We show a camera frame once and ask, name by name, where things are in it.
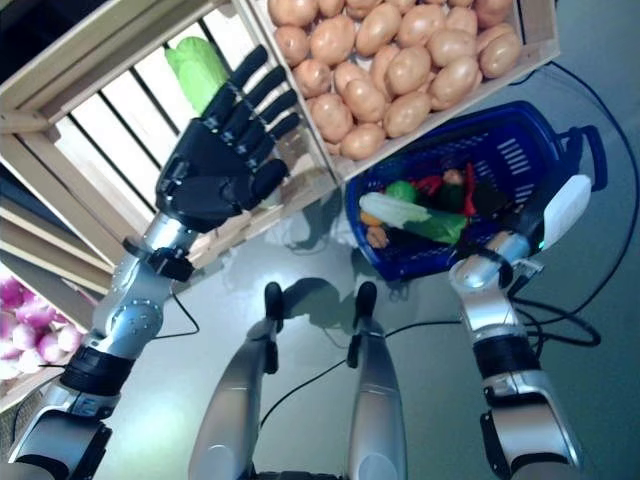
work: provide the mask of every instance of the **red onion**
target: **red onion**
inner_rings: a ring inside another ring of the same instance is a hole
[[[22,352],[22,355],[20,355],[20,358],[18,359],[17,367],[18,370],[24,373],[36,373],[42,369],[40,365],[43,365],[44,363],[44,359],[40,356],[38,351],[35,348],[32,348]]]
[[[82,336],[76,327],[69,323],[58,334],[58,346],[65,352],[74,352],[82,343]]]
[[[3,360],[0,362],[0,380],[11,380],[20,375],[18,360]]]
[[[58,345],[58,337],[54,333],[48,333],[40,339],[38,353],[47,363],[55,363],[64,356],[64,352]]]
[[[24,303],[16,309],[16,318],[21,323],[26,323],[33,328],[43,328],[49,325],[55,318],[55,309],[49,304],[37,298],[30,303]]]
[[[11,309],[22,305],[24,287],[13,277],[0,280],[0,302],[3,308]]]
[[[38,335],[36,330],[24,323],[19,323],[13,329],[13,346],[20,350],[29,350],[36,346]]]

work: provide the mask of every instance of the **brown potato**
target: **brown potato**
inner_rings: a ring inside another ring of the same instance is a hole
[[[360,122],[375,123],[382,120],[387,107],[384,95],[373,83],[367,80],[355,79],[347,83],[344,101]]]
[[[438,5],[416,5],[402,18],[396,41],[401,47],[426,45],[434,32],[443,29],[445,15]]]
[[[320,13],[325,17],[335,17],[344,8],[344,0],[318,0]]]
[[[320,23],[311,34],[311,55],[330,67],[344,62],[356,41],[356,26],[339,15]]]
[[[387,73],[389,64],[399,52],[400,49],[394,44],[385,45],[380,50],[378,50],[376,56],[373,57],[373,62],[371,62],[371,69],[369,70],[373,85],[382,92],[387,102],[393,100],[394,95],[391,91],[389,91],[389,88],[387,87],[385,74]]]
[[[384,129],[391,138],[413,132],[431,111],[431,99],[422,92],[398,97],[384,116]]]
[[[522,43],[515,33],[493,40],[480,54],[480,69],[487,78],[498,78],[511,70],[520,56]]]
[[[282,55],[284,55],[284,59],[290,67],[295,67],[307,57],[309,53],[309,38],[301,28],[285,25],[278,28],[274,36]]]
[[[416,5],[416,0],[385,0],[387,3],[392,3],[398,10],[401,15],[404,15],[409,10],[411,10]]]
[[[331,69],[315,58],[303,60],[293,70],[293,76],[304,98],[317,97],[331,88]]]
[[[455,59],[476,54],[476,37],[464,30],[438,30],[427,48],[431,60],[439,67],[446,67]]]
[[[342,139],[340,153],[351,160],[364,160],[378,151],[386,137],[382,127],[375,123],[362,123]]]
[[[339,143],[353,128],[351,111],[335,93],[325,93],[316,98],[311,118],[322,138],[330,143]]]
[[[478,35],[478,17],[470,8],[453,7],[449,10],[445,26],[449,30],[464,30],[474,37]]]
[[[364,19],[356,37],[356,50],[369,57],[398,33],[402,16],[395,5],[383,3]]]
[[[305,27],[318,14],[318,0],[269,0],[267,9],[271,20],[278,27]]]
[[[508,23],[499,23],[495,27],[486,29],[476,38],[476,52],[482,52],[492,41],[505,33],[515,33],[515,30]]]
[[[344,97],[347,84],[356,78],[371,81],[369,72],[354,63],[344,62],[338,65],[333,72],[333,85],[336,88],[336,92]]]
[[[452,107],[475,86],[478,62],[474,57],[460,57],[444,67],[429,87],[433,109]]]
[[[387,68],[385,81],[391,92],[404,95],[424,84],[430,71],[429,52],[426,48],[416,45],[400,50]]]
[[[346,0],[347,1],[347,15],[349,15],[354,20],[362,20],[364,17],[369,15],[371,11],[380,3],[382,0]]]
[[[513,0],[476,0],[473,8],[478,15],[478,26],[490,28],[507,18],[513,9]]]

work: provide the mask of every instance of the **wooden crate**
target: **wooden crate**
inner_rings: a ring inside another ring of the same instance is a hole
[[[246,16],[248,19],[247,23],[253,25],[255,30],[260,32],[262,38],[264,38],[264,40],[268,42],[270,47],[276,52],[280,63],[286,66],[284,57],[278,51],[276,41],[273,36],[275,26],[271,22],[267,13],[267,0],[255,0],[249,2],[234,0],[234,4],[236,4],[238,10]],[[320,141],[319,143],[322,145],[322,153],[332,170],[335,172],[339,181],[348,181],[381,160],[387,158],[395,151],[411,143],[413,140],[419,138],[428,131],[433,130],[438,125],[441,125],[456,115],[459,115],[473,104],[478,103],[514,80],[517,80],[560,55],[554,0],[516,0],[514,2],[513,13],[506,21],[514,26],[516,32],[520,34],[524,44],[523,53],[520,56],[518,64],[508,74],[495,80],[483,82],[475,92],[467,96],[464,101],[455,107],[443,112],[434,112],[430,114],[416,131],[400,138],[388,140],[374,156],[366,160],[354,162],[341,156],[331,156],[326,150],[324,142]],[[289,69],[288,71],[290,82],[301,99],[301,110],[304,112],[307,122],[311,125],[314,136],[320,140],[320,133],[310,121],[311,115],[306,103],[302,100],[302,94],[295,86],[295,82],[293,81],[293,77]]]

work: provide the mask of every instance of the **wooden slat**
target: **wooden slat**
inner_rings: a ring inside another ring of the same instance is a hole
[[[106,294],[109,291],[111,285],[109,274],[60,250],[14,223],[7,221],[2,223],[0,249],[98,293]]]
[[[100,257],[120,261],[124,249],[116,238],[13,135],[0,138],[0,162]]]
[[[91,95],[159,48],[162,43],[184,30],[198,18],[206,15],[220,3],[223,1],[190,0],[180,2],[165,16],[147,26],[122,48],[111,53],[88,72],[82,75],[78,75],[74,70],[67,72],[67,75],[75,75],[76,77],[72,85],[60,90],[50,99],[46,99],[46,102],[34,98],[29,102],[29,105],[43,103],[40,108],[42,113],[52,123],[57,122]]]
[[[6,80],[1,86],[0,104],[4,108],[20,107],[157,3],[112,0],[98,7]]]
[[[124,216],[130,202],[111,185],[97,189],[76,165],[41,133],[26,133],[20,139],[53,172],[73,196],[119,241],[137,233]]]
[[[83,332],[91,328],[93,306],[47,270],[7,252],[0,251],[0,262],[32,292],[49,302]]]
[[[37,112],[21,110],[0,111],[0,133],[39,132],[50,127],[47,119]]]
[[[63,229],[22,208],[8,198],[0,197],[0,217],[28,230],[33,235],[55,245],[73,256],[105,271],[113,273],[113,267],[100,260],[81,240]]]

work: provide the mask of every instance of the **plastic vegetable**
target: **plastic vegetable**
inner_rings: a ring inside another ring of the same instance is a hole
[[[40,356],[35,348],[22,352],[18,359],[17,368],[24,373],[36,373],[41,370],[45,363],[44,359]]]
[[[368,193],[360,197],[360,208],[387,225],[434,242],[456,243],[467,224],[464,215],[427,210],[381,193]]]
[[[390,184],[386,189],[386,194],[409,203],[414,203],[418,198],[418,192],[413,188],[413,185],[404,180],[398,180]]]
[[[58,346],[65,352],[73,352],[82,342],[82,334],[70,323],[58,334]]]
[[[193,109],[202,114],[229,74],[206,40],[198,37],[183,38],[175,49],[164,52],[175,73],[182,93]]]
[[[22,298],[24,287],[13,277],[0,280],[0,303],[3,308],[17,308],[24,301]]]
[[[58,337],[48,333],[38,342],[38,353],[45,362],[54,363],[64,356],[64,351],[58,345]]]
[[[20,350],[28,350],[36,346],[38,334],[35,328],[19,323],[13,329],[13,345]]]

